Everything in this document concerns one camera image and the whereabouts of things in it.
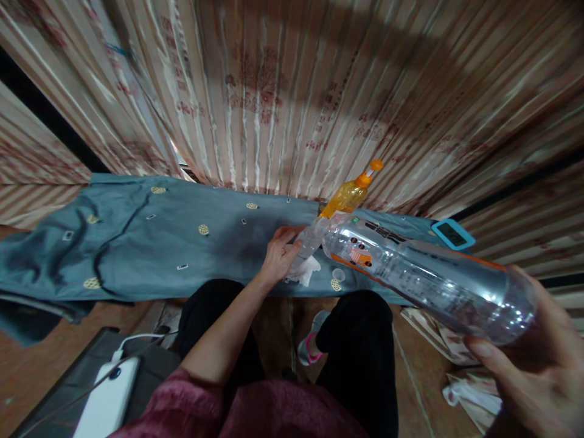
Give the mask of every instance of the person's left hand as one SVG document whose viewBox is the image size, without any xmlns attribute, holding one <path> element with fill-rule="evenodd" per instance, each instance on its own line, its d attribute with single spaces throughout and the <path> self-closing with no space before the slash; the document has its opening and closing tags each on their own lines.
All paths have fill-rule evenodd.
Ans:
<svg viewBox="0 0 584 438">
<path fill-rule="evenodd" d="M 305 228 L 305 226 L 281 227 L 276 230 L 274 237 L 268 243 L 268 253 L 258 273 L 263 281 L 275 285 L 286 276 L 292 260 L 302 249 L 302 240 L 296 240 L 288 252 L 285 249 L 286 244 Z"/>
</svg>

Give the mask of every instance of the red sleeve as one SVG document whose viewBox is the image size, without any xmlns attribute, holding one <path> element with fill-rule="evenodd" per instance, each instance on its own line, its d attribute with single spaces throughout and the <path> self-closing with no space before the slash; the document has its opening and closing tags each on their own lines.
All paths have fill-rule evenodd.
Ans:
<svg viewBox="0 0 584 438">
<path fill-rule="evenodd" d="M 109 438 L 216 436 L 222 406 L 220 388 L 197 386 L 179 368 L 154 391 L 142 417 Z"/>
</svg>

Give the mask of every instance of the knee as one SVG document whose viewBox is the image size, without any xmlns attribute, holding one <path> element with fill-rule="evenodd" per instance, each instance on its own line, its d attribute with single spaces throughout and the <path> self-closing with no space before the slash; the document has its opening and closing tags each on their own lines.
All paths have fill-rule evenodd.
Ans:
<svg viewBox="0 0 584 438">
<path fill-rule="evenodd" d="M 233 295 L 234 297 L 243 290 L 243 287 L 241 283 L 233 280 L 213 279 L 199 287 L 193 296 L 198 294 L 211 296 Z"/>
<path fill-rule="evenodd" d="M 382 317 L 393 321 L 393 314 L 388 303 L 377 293 L 370 290 L 359 290 L 344 295 L 341 300 L 345 300 L 345 306 L 355 312 L 361 313 L 365 317 Z"/>
<path fill-rule="evenodd" d="M 209 280 L 203 286 L 201 286 L 201 289 L 203 289 L 203 288 L 205 288 L 205 289 L 206 288 L 229 288 L 229 289 L 239 288 L 239 289 L 243 289 L 243 285 L 239 282 L 234 281 L 234 280 L 213 279 L 213 280 Z"/>
</svg>

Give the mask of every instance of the maroon sweater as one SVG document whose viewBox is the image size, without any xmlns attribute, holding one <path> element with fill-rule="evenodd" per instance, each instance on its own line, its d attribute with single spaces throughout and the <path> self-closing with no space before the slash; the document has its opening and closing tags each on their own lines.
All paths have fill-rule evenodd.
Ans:
<svg viewBox="0 0 584 438">
<path fill-rule="evenodd" d="M 326 391 L 310 384 L 262 380 L 241 386 L 231 403 L 219 388 L 198 386 L 178 369 L 146 411 L 113 438 L 203 436 L 366 437 L 361 425 Z"/>
</svg>

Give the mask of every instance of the orange plastic bottle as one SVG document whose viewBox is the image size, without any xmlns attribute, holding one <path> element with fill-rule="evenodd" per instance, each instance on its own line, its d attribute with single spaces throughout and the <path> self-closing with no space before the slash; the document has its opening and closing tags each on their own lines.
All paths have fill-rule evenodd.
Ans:
<svg viewBox="0 0 584 438">
<path fill-rule="evenodd" d="M 357 177 L 354 181 L 345 182 L 336 191 L 335 196 L 328 202 L 319 217 L 330 219 L 335 212 L 352 213 L 361 204 L 371 184 L 373 172 L 383 169 L 381 160 L 373 160 L 369 163 L 369 170 Z"/>
</svg>

